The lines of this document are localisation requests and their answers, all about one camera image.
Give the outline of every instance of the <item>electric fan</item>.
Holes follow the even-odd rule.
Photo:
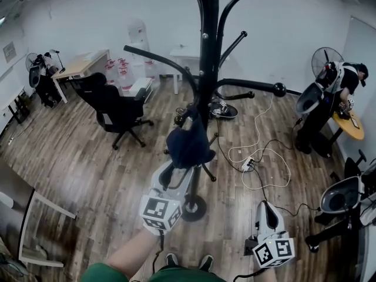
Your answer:
[[[317,49],[313,54],[311,61],[312,71],[316,78],[324,69],[324,65],[328,62],[344,62],[344,60],[343,57],[333,48],[322,47]]]
[[[26,69],[29,72],[30,72],[30,67],[33,65],[37,57],[38,55],[36,53],[29,53],[28,56],[26,57],[26,61],[25,61]]]

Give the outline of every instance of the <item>power strip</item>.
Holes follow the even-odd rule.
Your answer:
[[[243,163],[241,166],[242,171],[246,172],[249,170],[249,167],[251,167],[252,162],[254,159],[252,157],[248,157],[247,160]]]

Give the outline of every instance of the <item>green shirt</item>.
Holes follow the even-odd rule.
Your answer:
[[[96,263],[90,266],[81,278],[81,282],[128,282],[128,279],[119,271],[105,265]],[[152,275],[149,282],[224,282],[214,274],[202,270],[190,270],[176,267],[158,271]]]

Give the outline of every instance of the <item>white cable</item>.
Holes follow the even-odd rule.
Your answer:
[[[290,170],[290,168],[288,168],[288,165],[287,165],[286,161],[283,159],[283,157],[282,157],[281,155],[279,155],[278,153],[276,153],[273,149],[269,149],[269,148],[265,148],[265,149],[260,148],[260,149],[257,149],[257,150],[256,150],[252,155],[250,155],[250,156],[253,156],[253,155],[254,155],[256,152],[258,152],[259,150],[270,150],[270,151],[272,151],[273,153],[275,153],[278,157],[280,157],[280,158],[282,159],[282,161],[284,162],[284,164],[286,165],[287,170],[288,170],[288,181],[287,181],[286,185],[284,185],[284,186],[279,186],[279,185],[274,185],[274,184],[268,184],[268,185],[261,186],[261,187],[259,187],[259,188],[255,188],[255,189],[253,189],[253,188],[248,187],[248,186],[245,184],[245,182],[244,182],[244,180],[243,180],[243,176],[244,176],[244,172],[245,172],[245,171],[243,171],[243,173],[241,174],[241,182],[243,183],[243,185],[245,186],[245,188],[248,188],[249,190],[260,190],[260,189],[265,188],[265,187],[279,187],[279,188],[287,187],[288,184],[289,184],[289,182],[290,182],[290,179],[291,179],[291,170]]]
[[[273,105],[273,98],[274,98],[274,94],[272,94],[272,96],[271,96],[271,102],[270,102],[270,106],[269,106],[269,108],[268,108],[265,112],[263,112],[263,113],[261,113],[261,114],[258,114],[258,115],[254,118],[254,125],[255,125],[255,127],[256,127],[256,131],[257,131],[257,142],[256,142],[255,144],[248,145],[248,146],[237,146],[237,147],[232,147],[232,148],[230,148],[230,149],[229,149],[229,160],[230,160],[231,162],[233,162],[233,163],[240,163],[240,162],[244,162],[244,161],[247,160],[247,158],[248,158],[248,157],[246,157],[245,159],[240,160],[240,161],[234,161],[234,160],[232,160],[231,157],[230,157],[230,152],[231,152],[233,149],[245,148],[245,147],[252,147],[252,146],[257,145],[257,144],[260,142],[260,132],[259,132],[259,129],[257,128],[256,119],[257,119],[258,117],[260,117],[261,115],[265,114],[267,111],[269,111],[269,110],[271,109],[271,106]]]

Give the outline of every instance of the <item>sign on wall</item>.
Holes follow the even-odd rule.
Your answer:
[[[9,63],[11,59],[15,58],[17,55],[13,42],[7,44],[7,46],[3,48],[3,51],[7,63]]]

